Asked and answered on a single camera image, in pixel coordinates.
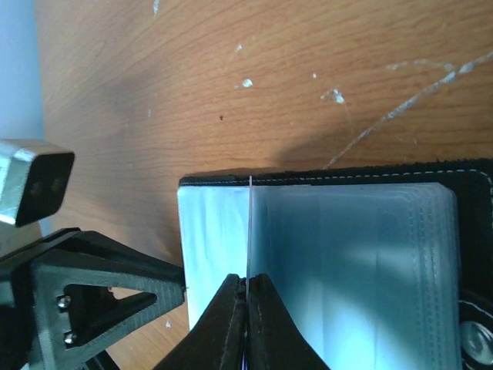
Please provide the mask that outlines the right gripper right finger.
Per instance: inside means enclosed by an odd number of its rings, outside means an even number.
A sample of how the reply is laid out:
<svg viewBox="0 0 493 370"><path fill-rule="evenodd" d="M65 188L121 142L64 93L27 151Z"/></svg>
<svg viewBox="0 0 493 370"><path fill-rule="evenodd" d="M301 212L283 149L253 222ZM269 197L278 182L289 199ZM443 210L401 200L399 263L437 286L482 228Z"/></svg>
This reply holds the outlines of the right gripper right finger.
<svg viewBox="0 0 493 370"><path fill-rule="evenodd" d="M305 341L267 274L249 280L248 369L327 369Z"/></svg>

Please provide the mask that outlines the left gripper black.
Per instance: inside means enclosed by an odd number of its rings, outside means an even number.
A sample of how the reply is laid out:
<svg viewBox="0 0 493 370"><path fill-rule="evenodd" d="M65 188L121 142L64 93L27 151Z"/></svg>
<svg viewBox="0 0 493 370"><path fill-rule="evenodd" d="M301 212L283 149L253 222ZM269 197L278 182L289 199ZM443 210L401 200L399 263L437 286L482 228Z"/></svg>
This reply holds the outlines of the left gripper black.
<svg viewBox="0 0 493 370"><path fill-rule="evenodd" d="M181 267L99 232L30 237L1 257L1 367L115 369L107 348L184 291Z"/></svg>

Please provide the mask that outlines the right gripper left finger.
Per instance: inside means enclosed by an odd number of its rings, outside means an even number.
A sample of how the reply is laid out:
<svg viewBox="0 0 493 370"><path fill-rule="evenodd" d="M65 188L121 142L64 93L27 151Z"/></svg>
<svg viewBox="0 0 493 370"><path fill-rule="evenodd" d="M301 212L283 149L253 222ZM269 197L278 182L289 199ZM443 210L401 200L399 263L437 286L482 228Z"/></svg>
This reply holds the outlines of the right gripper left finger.
<svg viewBox="0 0 493 370"><path fill-rule="evenodd" d="M246 282L228 274L189 334L156 369L241 369Z"/></svg>

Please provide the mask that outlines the black leather card holder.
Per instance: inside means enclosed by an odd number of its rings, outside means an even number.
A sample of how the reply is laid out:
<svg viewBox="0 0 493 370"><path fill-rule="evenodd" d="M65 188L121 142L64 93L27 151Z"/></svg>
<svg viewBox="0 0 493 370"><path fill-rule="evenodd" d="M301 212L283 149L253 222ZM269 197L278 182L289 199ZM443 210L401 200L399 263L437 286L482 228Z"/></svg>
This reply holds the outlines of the black leather card holder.
<svg viewBox="0 0 493 370"><path fill-rule="evenodd" d="M246 278L249 176L179 182L189 325ZM492 367L492 161L253 175L267 274L331 369Z"/></svg>

